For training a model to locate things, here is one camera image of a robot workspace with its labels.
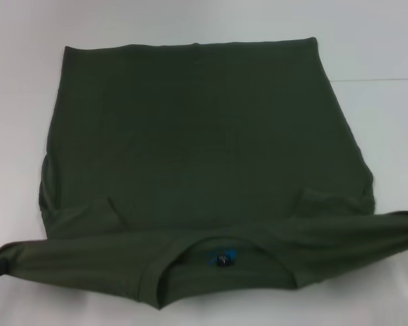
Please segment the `dark green printed t-shirt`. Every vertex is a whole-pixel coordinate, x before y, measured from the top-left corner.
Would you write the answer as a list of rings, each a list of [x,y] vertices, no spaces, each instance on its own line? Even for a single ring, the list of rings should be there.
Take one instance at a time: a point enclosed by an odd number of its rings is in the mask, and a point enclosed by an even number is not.
[[[39,207],[46,239],[3,245],[4,275],[155,309],[408,250],[313,37],[65,48]]]

